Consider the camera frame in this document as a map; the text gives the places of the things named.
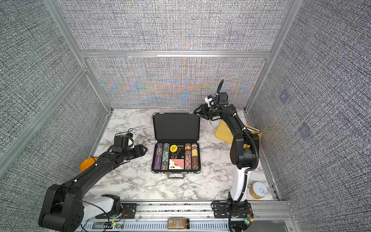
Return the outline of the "black poker set case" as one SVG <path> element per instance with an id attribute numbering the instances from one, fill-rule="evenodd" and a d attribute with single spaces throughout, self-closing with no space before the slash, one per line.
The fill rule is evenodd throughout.
<path id="1" fill-rule="evenodd" d="M 200 153 L 200 117 L 193 113 L 154 113 L 152 116 L 155 148 L 151 171 L 154 174 L 165 174 L 170 180 L 184 179 L 186 174 L 201 172 Z M 154 170 L 156 148 L 158 143 L 177 145 L 178 150 L 169 154 L 170 159 L 185 159 L 185 144 L 197 144 L 199 153 L 199 170 Z"/>

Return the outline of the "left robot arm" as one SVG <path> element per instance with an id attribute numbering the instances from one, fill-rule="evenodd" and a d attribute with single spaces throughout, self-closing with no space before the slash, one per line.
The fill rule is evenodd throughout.
<path id="1" fill-rule="evenodd" d="M 102 153 L 95 163 L 61 185 L 53 184 L 45 194 L 38 225 L 59 232 L 73 232 L 84 220 L 85 194 L 106 174 L 146 154 L 148 148 L 111 148 Z"/>

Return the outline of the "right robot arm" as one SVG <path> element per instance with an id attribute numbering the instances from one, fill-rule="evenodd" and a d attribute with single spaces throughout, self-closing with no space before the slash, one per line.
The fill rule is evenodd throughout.
<path id="1" fill-rule="evenodd" d="M 259 135 L 252 133 L 245 126 L 232 104 L 214 103 L 214 106 L 209 106 L 204 103 L 196 108 L 194 113 L 210 121 L 220 118 L 228 126 L 233 136 L 230 159 L 234 165 L 234 180 L 226 201 L 227 212 L 230 219 L 244 212 L 252 218 L 252 210 L 244 196 L 250 173 L 259 164 Z"/>

